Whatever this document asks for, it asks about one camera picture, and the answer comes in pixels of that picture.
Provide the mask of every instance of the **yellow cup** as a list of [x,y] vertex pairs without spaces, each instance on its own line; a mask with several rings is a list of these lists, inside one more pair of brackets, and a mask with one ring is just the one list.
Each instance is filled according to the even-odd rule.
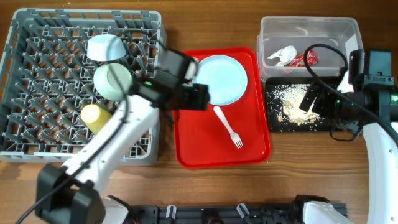
[[87,128],[95,134],[99,133],[101,128],[112,117],[111,113],[94,104],[85,106],[80,116],[81,120],[87,125]]

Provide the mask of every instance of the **gray dish rack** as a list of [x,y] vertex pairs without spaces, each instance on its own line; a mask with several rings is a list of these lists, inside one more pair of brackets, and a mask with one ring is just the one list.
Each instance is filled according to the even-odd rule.
[[[137,32],[149,32],[152,38]],[[126,56],[118,63],[133,75],[153,75],[166,42],[155,11],[20,9],[14,14],[0,63],[0,160],[60,162],[71,158],[93,134],[80,119],[90,103],[110,111],[119,102],[95,89],[95,70],[105,64],[86,57],[92,36],[119,36]],[[152,165],[158,158],[160,121],[120,163]]]

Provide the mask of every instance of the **wooden table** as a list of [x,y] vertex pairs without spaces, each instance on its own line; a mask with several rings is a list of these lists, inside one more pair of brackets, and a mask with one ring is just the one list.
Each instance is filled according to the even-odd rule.
[[[159,11],[168,45],[179,50],[248,46],[264,16],[353,17],[366,48],[389,49],[398,71],[397,1],[150,1],[10,0],[1,1],[0,49],[15,10],[22,7],[143,9]],[[352,221],[365,223],[369,204],[368,157],[363,138],[337,142],[328,133],[271,134],[268,163],[220,169],[186,170],[176,161],[173,131],[162,125],[156,166],[121,166],[104,195],[132,205],[236,205],[239,202],[289,202],[297,194],[324,196],[347,204]],[[12,223],[35,198],[42,164],[0,162],[0,223]],[[31,215],[27,223],[40,223]]]

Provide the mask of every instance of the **white cup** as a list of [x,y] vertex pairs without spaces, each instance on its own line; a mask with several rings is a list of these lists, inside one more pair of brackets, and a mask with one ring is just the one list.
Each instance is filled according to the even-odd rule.
[[115,80],[119,80],[125,94],[128,94],[132,84],[130,71],[123,65],[111,63],[102,65],[94,73],[94,86],[98,93],[108,100],[122,100],[123,93]]

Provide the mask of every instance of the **black tray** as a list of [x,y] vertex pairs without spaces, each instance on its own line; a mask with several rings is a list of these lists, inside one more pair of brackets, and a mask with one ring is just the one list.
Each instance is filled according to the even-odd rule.
[[[323,77],[322,80],[335,87],[338,81],[338,77]],[[266,103],[267,119],[269,131],[277,132],[294,132],[294,131],[329,131],[331,129],[330,123],[325,119],[317,119],[314,123],[302,124],[298,126],[295,123],[285,121],[287,116],[282,113],[284,122],[278,121],[278,115],[276,111],[271,110],[271,106],[278,108],[282,106],[279,99],[273,99],[271,92],[281,85],[294,85],[294,84],[311,84],[313,81],[312,77],[272,77],[266,81],[266,94],[264,95],[264,101]]]

